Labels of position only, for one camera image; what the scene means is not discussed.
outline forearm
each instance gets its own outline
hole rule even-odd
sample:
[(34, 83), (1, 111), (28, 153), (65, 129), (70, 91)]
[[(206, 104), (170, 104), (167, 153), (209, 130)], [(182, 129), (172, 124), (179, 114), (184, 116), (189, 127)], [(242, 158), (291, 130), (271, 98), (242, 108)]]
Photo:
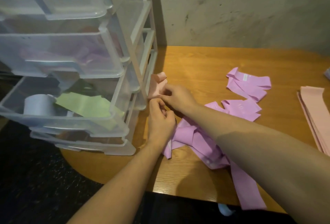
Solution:
[(132, 223), (161, 151), (161, 146), (146, 145), (68, 224)]
[(296, 221), (329, 220), (328, 156), (291, 136), (205, 106), (185, 114)]

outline hand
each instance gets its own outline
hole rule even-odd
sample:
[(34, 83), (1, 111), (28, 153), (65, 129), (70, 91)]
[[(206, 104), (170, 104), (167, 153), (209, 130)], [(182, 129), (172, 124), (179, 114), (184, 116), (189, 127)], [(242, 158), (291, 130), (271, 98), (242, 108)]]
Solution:
[(166, 84), (164, 89), (166, 93), (169, 91), (171, 95), (160, 95), (159, 97), (172, 108), (185, 115), (189, 110), (198, 105), (191, 92), (184, 86)]
[(160, 99), (152, 99), (149, 103), (148, 143), (162, 151), (175, 129), (173, 111), (166, 111), (165, 103)]

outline pink fabric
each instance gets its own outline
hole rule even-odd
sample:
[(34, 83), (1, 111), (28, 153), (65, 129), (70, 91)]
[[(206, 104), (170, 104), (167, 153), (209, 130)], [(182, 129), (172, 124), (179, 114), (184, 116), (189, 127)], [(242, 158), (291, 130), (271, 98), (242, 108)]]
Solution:
[(148, 93), (148, 99), (157, 98), (160, 94), (163, 93), (164, 86), (167, 83), (167, 76), (164, 72), (159, 74), (152, 74), (150, 80), (150, 87)]
[[(252, 100), (224, 100), (222, 104), (225, 109), (216, 102), (211, 102), (205, 106), (232, 114), (238, 117), (254, 120), (259, 116), (257, 112), (261, 108)], [(210, 169), (231, 166), (232, 178), (243, 210), (266, 209), (256, 182), (247, 175), (241, 168), (233, 163), (220, 149), (219, 146), (189, 118), (183, 118), (178, 124), (173, 138), (168, 142), (163, 154), (166, 158), (171, 158), (171, 150), (184, 145), (190, 146), (192, 151)]]
[(301, 87), (298, 99), (319, 151), (330, 156), (330, 113), (323, 101), (324, 88)]
[(271, 88), (270, 78), (268, 76), (257, 77), (250, 74), (241, 73), (238, 67), (235, 67), (228, 74), (227, 88), (247, 99), (255, 102), (260, 101), (267, 94), (266, 91)]

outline purple fabric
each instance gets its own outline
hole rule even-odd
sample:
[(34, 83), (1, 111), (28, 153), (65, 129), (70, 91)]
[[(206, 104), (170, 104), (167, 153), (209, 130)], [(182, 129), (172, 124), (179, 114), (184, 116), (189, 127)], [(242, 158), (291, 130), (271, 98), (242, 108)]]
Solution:
[[(232, 114), (238, 117), (253, 121), (259, 117), (261, 108), (252, 100), (224, 100), (223, 109), (215, 101), (205, 106)], [(243, 210), (250, 209), (266, 209), (256, 182), (246, 174), (241, 168), (233, 163), (221, 151), (220, 147), (204, 133), (200, 127), (191, 119), (184, 117), (178, 124), (173, 138), (168, 142), (163, 154), (169, 159), (172, 156), (172, 150), (182, 147), (184, 145), (190, 146), (192, 151), (204, 162), (210, 169), (223, 168), (228, 165), (231, 166), (231, 173), (235, 185), (238, 199)]]
[(250, 74), (241, 73), (235, 67), (228, 74), (227, 88), (246, 99), (255, 102), (260, 101), (267, 94), (266, 91), (272, 87), (268, 76), (257, 77)]

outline human arm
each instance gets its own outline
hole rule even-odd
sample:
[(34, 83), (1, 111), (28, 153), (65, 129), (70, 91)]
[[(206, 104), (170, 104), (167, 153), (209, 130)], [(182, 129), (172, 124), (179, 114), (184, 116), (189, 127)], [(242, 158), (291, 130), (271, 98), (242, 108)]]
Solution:
[(195, 121), (298, 223), (330, 222), (330, 157), (297, 139), (199, 105), (167, 84), (163, 101)]
[(146, 146), (68, 224), (132, 223), (156, 161), (175, 128), (174, 112), (165, 111), (164, 105), (161, 99), (150, 101)]

